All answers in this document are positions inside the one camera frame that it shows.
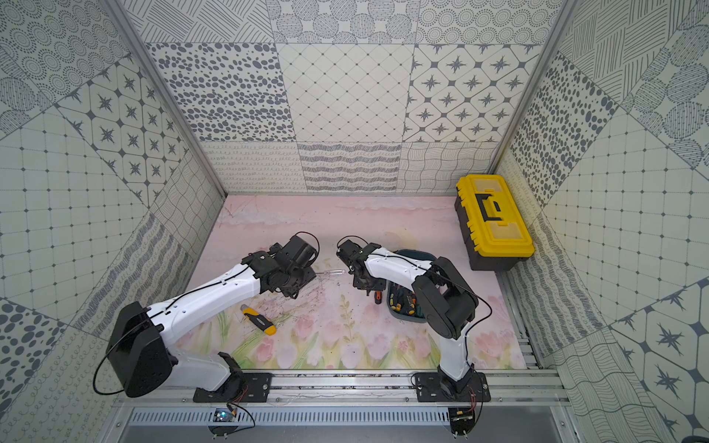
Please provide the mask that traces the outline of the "clear handle screwdriver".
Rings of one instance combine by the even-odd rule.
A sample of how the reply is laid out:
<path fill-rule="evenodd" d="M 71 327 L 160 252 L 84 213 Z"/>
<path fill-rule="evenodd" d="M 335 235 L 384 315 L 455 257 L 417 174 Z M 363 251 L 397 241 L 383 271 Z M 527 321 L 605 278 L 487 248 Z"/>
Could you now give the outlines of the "clear handle screwdriver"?
<path fill-rule="evenodd" d="M 324 276 L 337 276 L 337 275 L 344 275 L 345 270 L 344 269 L 329 269 L 328 271 L 317 271 L 317 275 L 324 275 Z"/>

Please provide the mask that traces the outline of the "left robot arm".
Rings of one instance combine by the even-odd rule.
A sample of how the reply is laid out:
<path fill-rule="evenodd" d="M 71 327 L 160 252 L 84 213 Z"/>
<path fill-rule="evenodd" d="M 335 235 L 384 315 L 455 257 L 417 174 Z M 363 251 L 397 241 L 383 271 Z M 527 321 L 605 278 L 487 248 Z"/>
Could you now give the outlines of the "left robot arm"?
<path fill-rule="evenodd" d="M 230 354 L 195 354 L 175 344 L 199 324 L 263 293 L 295 299 L 312 282 L 319 245 L 294 234 L 285 245 L 248 254 L 221 276 L 174 298 L 142 306 L 124 306 L 105 352 L 129 398 L 160 388 L 195 391 L 195 402 L 230 402 L 243 396 L 247 380 Z"/>

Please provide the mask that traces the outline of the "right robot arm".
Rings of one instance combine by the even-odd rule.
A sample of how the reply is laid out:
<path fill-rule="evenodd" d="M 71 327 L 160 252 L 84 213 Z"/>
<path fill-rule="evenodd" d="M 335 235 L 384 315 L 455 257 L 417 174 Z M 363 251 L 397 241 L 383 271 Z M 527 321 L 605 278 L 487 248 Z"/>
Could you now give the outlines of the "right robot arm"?
<path fill-rule="evenodd" d="M 382 292 L 393 284 L 413 293 L 424 319 L 441 337 L 439 372 L 454 387 L 473 374 L 465 334 L 472 327 L 479 298 L 448 258 L 416 260 L 379 244 L 358 245 L 347 239 L 337 257 L 353 276 L 353 286 Z"/>

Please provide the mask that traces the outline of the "black orange small screwdriver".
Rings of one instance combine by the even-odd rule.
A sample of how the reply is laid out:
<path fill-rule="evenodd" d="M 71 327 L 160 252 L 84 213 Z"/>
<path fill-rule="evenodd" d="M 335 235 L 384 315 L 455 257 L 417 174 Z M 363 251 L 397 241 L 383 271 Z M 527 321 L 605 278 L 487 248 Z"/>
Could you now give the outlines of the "black orange small screwdriver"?
<path fill-rule="evenodd" d="M 403 311 L 409 317 L 415 317 L 417 315 L 417 299 L 415 299 L 415 297 L 413 296 L 408 295 L 405 298 Z"/>

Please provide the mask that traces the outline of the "black yellow screwdriver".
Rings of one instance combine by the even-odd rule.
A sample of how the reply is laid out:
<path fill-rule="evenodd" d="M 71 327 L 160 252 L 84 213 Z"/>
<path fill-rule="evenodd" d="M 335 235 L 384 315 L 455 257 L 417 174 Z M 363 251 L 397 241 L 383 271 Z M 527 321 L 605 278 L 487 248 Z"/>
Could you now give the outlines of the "black yellow screwdriver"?
<path fill-rule="evenodd" d="M 389 303 L 390 303 L 390 308 L 393 311 L 399 312 L 401 310 L 401 304 L 398 302 L 398 297 L 396 295 L 394 295 L 393 293 L 390 295 Z"/>

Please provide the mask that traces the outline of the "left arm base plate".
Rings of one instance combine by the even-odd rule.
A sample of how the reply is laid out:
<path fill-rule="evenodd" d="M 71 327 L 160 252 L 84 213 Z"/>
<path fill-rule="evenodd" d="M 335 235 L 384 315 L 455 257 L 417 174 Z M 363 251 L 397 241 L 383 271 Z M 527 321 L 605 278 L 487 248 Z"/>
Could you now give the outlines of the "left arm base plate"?
<path fill-rule="evenodd" d="M 267 402 L 273 374 L 269 372 L 245 373 L 230 354 L 219 352 L 218 356 L 227 364 L 230 371 L 229 378 L 216 391 L 206 391 L 206 389 L 197 388 L 193 396 L 193 402 Z"/>

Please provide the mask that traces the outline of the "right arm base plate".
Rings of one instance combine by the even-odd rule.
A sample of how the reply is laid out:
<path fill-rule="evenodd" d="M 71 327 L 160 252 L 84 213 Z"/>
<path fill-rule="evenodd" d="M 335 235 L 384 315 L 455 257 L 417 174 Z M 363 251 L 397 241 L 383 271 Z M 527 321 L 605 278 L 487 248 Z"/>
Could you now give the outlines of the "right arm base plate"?
<path fill-rule="evenodd" d="M 442 371 L 417 372 L 411 377 L 419 402 L 490 402 L 489 384 L 483 373 L 470 369 L 461 380 Z"/>

